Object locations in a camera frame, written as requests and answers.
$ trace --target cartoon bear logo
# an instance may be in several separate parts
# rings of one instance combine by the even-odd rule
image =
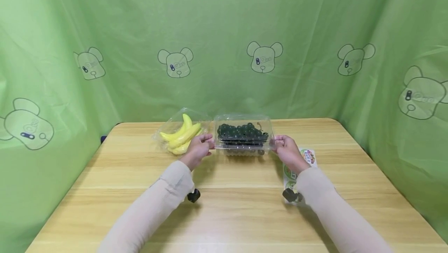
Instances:
[[[422,70],[416,65],[406,72],[404,86],[406,88],[400,94],[398,106],[409,117],[429,119],[439,103],[448,103],[448,81],[440,83],[423,77]]]
[[[258,43],[252,41],[247,46],[247,55],[253,57],[251,68],[258,73],[268,73],[275,68],[275,58],[283,53],[283,46],[275,42],[271,47],[260,47]]]
[[[362,68],[362,61],[375,55],[375,46],[367,44],[363,49],[354,49],[353,45],[346,44],[338,52],[337,56],[342,60],[338,72],[344,76],[350,76]]]
[[[53,138],[53,126],[39,117],[39,106],[28,99],[15,99],[14,111],[0,117],[0,140],[17,138],[28,149],[38,150]]]
[[[77,54],[73,52],[78,68],[82,70],[82,75],[86,80],[97,79],[106,74],[100,62],[103,61],[103,55],[100,50],[90,47],[87,52]]]
[[[160,50],[157,55],[159,62],[167,66],[167,74],[172,78],[183,78],[190,74],[188,62],[193,59],[193,52],[188,48],[183,48],[180,53],[169,53]]]

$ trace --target bunch of bananas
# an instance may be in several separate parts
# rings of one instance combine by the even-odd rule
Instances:
[[[193,124],[189,115],[186,114],[182,114],[182,118],[184,123],[177,132],[171,134],[160,132],[163,140],[168,142],[168,151],[174,155],[184,154],[191,139],[202,133],[201,123]]]

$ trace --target grape stem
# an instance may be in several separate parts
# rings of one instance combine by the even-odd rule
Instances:
[[[262,131],[262,132],[263,132],[263,130],[261,129],[261,124],[260,124],[260,122],[257,122],[257,125],[259,125],[259,126],[260,126],[260,131]]]

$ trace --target hand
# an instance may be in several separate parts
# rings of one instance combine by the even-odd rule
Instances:
[[[287,135],[275,136],[275,153],[280,160],[285,163],[291,171],[300,174],[302,171],[310,167],[306,160],[300,154],[294,139]]]
[[[179,160],[183,162],[191,171],[197,167],[202,158],[210,156],[210,149],[215,149],[213,135],[203,134],[195,136],[188,146],[187,152]]]

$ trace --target plastic clamshell box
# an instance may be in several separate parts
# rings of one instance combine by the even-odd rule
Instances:
[[[218,115],[214,123],[215,148],[225,155],[263,156],[274,147],[271,119],[266,115]]]
[[[209,115],[189,108],[182,108],[171,118],[169,118],[168,121],[166,121],[154,134],[154,139],[160,144],[160,147],[163,150],[166,150],[168,142],[163,140],[160,136],[160,132],[169,134],[177,132],[184,123],[184,119],[182,117],[183,114],[187,114],[191,118],[192,124],[201,123],[201,134],[210,132],[212,118]]]

